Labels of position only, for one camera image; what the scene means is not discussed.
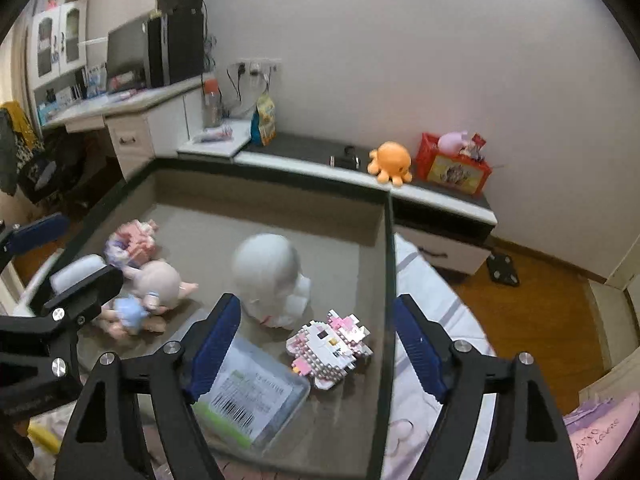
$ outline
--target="plastic container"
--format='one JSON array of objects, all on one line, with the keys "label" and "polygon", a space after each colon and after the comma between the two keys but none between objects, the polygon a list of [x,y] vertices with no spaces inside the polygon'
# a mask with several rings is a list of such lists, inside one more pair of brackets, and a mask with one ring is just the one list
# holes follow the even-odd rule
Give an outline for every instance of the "plastic container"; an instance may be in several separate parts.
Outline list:
[{"label": "plastic container", "polygon": [[226,443],[260,455],[305,402],[310,388],[307,379],[236,335],[211,390],[193,411]]},{"label": "plastic container", "polygon": [[222,124],[222,94],[217,79],[204,82],[204,127],[217,128]]}]

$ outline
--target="barcode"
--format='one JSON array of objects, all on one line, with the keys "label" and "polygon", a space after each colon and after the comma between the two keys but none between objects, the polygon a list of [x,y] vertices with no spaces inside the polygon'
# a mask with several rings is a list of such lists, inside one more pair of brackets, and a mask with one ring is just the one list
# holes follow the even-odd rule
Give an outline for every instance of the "barcode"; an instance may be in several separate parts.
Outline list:
[{"label": "barcode", "polygon": [[247,428],[254,421],[254,414],[248,412],[243,406],[239,406],[229,397],[218,394],[214,399],[212,406],[220,411],[221,415],[232,420],[238,425],[238,428],[248,433]]}]

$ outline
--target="storage box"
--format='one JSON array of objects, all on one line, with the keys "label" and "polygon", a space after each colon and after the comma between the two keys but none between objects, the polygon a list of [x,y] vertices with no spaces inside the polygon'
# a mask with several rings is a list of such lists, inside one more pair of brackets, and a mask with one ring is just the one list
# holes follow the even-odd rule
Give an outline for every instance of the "storage box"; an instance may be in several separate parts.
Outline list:
[{"label": "storage box", "polygon": [[[210,431],[206,420],[199,420],[204,437],[216,456],[279,471],[283,478],[380,478],[395,344],[396,262],[389,193],[219,160],[155,158],[92,209],[51,272],[79,256],[101,254],[109,234],[134,218],[158,223],[158,257],[200,288],[164,315],[164,334],[145,333],[130,344],[118,344],[85,324],[78,333],[81,366],[92,368],[106,351],[136,357],[181,338],[196,311],[208,314],[223,293],[236,292],[230,270],[236,247],[258,233],[284,235],[312,283],[296,330],[313,319],[325,319],[331,309],[342,316],[353,313],[370,330],[367,344],[374,354],[330,391],[309,395],[264,452],[232,446]],[[48,281],[36,294],[41,301],[32,305],[48,300]],[[290,367],[292,358],[285,350],[289,332],[265,328],[243,312],[238,335]],[[149,396],[140,396],[139,402],[143,419],[152,420]]]},{"label": "storage box", "polygon": [[421,180],[452,187],[469,195],[482,192],[491,175],[491,168],[466,155],[444,155],[438,149],[438,136],[422,134],[420,149],[415,158],[417,176]]}]

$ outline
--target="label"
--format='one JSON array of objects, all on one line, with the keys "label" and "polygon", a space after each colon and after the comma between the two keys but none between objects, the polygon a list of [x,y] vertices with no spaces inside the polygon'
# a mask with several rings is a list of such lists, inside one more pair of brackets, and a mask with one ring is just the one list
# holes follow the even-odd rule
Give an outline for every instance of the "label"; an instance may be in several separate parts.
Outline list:
[{"label": "label", "polygon": [[225,433],[233,434],[240,444],[252,444],[292,391],[290,384],[238,352],[227,354],[206,403],[210,418],[218,425],[221,419]]}]

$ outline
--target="plush toy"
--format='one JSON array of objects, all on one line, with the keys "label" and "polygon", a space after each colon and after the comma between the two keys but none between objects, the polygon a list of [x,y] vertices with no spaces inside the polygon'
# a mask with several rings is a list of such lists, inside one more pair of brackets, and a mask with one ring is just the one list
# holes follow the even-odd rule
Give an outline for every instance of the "plush toy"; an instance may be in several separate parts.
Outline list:
[{"label": "plush toy", "polygon": [[411,156],[404,146],[397,142],[385,142],[377,150],[370,152],[369,156],[372,161],[367,166],[367,171],[377,175],[380,184],[386,184],[389,180],[394,186],[411,182]]},{"label": "plush toy", "polygon": [[156,250],[154,235],[158,225],[150,220],[134,220],[121,225],[114,232],[104,248],[107,263],[122,270],[126,278],[131,279],[133,269],[146,264]]},{"label": "plush toy", "polygon": [[178,271],[164,260],[146,263],[130,272],[132,293],[103,305],[100,314],[107,322],[105,330],[115,339],[140,330],[164,332],[166,323],[160,316],[198,288],[197,283],[181,281]]},{"label": "plush toy", "polygon": [[467,132],[450,132],[438,139],[438,149],[444,155],[456,156],[469,144]]}]

